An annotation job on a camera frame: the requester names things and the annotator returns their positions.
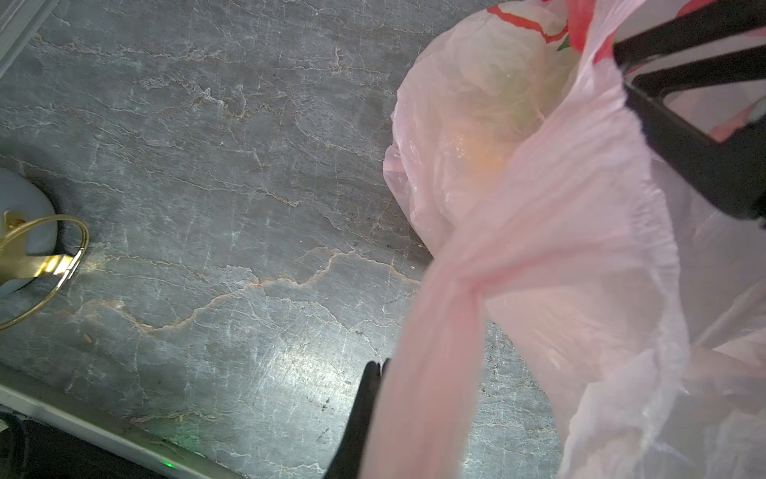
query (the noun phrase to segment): gold ring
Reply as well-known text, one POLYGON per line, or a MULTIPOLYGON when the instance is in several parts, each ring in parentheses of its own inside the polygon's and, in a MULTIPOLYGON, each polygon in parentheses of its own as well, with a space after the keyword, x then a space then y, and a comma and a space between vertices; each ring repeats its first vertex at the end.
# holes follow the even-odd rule
POLYGON ((26 313, 19 314, 12 320, 5 321, 4 323, 0 323, 0 331, 6 330, 9 327, 20 323, 21 321, 27 319, 32 314, 37 313, 42 307, 44 307, 46 304, 50 303, 51 300, 58 294, 59 290, 62 286, 64 286, 64 283, 69 281, 70 278, 72 278, 72 274, 74 274, 74 270, 77 269, 77 266, 80 264, 80 261, 83 259, 83 255, 85 254, 85 250, 88 249, 88 227, 83 223, 80 219, 71 216, 71 215, 51 215, 51 216, 44 216, 43 218, 38 218, 29 222, 26 222, 22 225, 19 225, 16 228, 13 228, 5 237, 0 239, 0 251, 5 248, 5 246, 16 239, 18 236, 23 235, 27 231, 31 230, 35 226, 43 225, 45 223, 50 223, 52 221, 68 221, 70 223, 74 223, 75 225, 80 227, 80 233, 82 235, 82 240, 80 241, 80 248, 77 250, 77 253, 72 258, 72 261, 69 263, 69 266, 64 270, 64 272, 61 274, 61 279, 58 281, 56 286, 42 299, 39 303, 35 304, 32 308, 30 308, 26 313))

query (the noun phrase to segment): gray stone floor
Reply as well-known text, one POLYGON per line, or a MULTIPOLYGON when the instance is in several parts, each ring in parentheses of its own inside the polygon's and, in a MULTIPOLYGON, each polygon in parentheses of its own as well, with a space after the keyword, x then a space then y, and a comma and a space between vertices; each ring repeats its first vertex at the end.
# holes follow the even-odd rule
MULTIPOLYGON (((381 176, 396 88, 486 6, 62 1, 0 80, 0 166, 93 246, 0 361, 246 476, 319 477, 430 260, 381 176)), ((494 326, 486 355, 466 476, 552 477, 545 395, 494 326)))

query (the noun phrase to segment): pink plastic bag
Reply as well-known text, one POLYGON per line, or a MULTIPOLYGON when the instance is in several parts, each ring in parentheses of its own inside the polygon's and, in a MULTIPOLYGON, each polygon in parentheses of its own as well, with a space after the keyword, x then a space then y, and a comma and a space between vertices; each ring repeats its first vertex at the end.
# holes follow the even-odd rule
MULTIPOLYGON (((766 233, 653 160, 624 107, 611 35, 642 3, 505 3, 405 78, 384 174, 435 259, 364 478, 457 474, 486 314, 551 400, 559 477, 764 476, 766 233)), ((625 28, 668 19, 646 13, 625 28)))

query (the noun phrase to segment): marble floor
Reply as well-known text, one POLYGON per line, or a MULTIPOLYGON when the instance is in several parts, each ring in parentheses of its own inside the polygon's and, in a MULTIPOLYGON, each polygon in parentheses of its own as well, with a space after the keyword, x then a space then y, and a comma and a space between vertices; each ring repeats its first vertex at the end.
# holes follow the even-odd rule
MULTIPOLYGON (((396 89, 487 6, 62 0, 0 80, 0 166, 93 243, 0 362, 244 476, 321 477, 430 260, 381 174, 396 89)), ((465 476, 553 477, 548 400, 494 326, 486 358, 465 476)))

